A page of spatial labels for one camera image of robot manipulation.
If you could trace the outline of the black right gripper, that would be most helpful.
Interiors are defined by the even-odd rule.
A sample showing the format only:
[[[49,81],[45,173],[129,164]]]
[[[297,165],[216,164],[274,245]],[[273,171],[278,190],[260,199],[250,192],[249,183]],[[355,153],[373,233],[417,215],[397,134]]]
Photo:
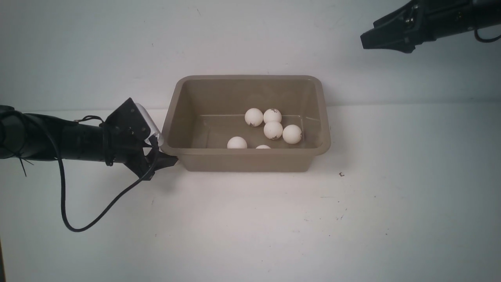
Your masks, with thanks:
[[[416,46],[437,38],[428,21],[426,0],[411,0],[374,22],[374,28],[361,34],[363,49],[393,50],[410,54]]]

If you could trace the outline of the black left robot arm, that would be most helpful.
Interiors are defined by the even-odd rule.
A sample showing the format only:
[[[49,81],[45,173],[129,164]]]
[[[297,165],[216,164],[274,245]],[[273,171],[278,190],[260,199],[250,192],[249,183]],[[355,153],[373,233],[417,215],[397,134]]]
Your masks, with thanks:
[[[147,112],[127,99],[98,126],[84,121],[99,120],[86,116],[70,121],[57,117],[22,114],[13,107],[1,106],[1,158],[57,161],[80,159],[104,162],[107,166],[123,163],[150,180],[155,171],[173,166],[177,157],[160,152],[160,134]]]

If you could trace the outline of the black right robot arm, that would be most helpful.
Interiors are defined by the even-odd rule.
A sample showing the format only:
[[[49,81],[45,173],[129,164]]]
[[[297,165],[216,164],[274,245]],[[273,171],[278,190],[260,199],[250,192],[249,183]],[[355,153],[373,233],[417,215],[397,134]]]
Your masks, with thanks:
[[[493,43],[500,37],[483,38],[478,31],[500,23],[499,0],[411,0],[374,21],[361,42],[364,49],[410,54],[425,42],[472,31],[478,42]]]

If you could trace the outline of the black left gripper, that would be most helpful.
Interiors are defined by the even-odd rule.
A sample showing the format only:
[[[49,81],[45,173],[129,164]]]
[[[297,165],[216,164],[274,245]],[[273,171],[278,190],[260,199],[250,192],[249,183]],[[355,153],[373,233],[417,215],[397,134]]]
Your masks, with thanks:
[[[131,127],[104,125],[104,162],[107,166],[124,164],[141,180],[149,181],[154,172],[177,164],[178,157],[161,151],[144,154],[144,148],[153,148],[138,139]]]

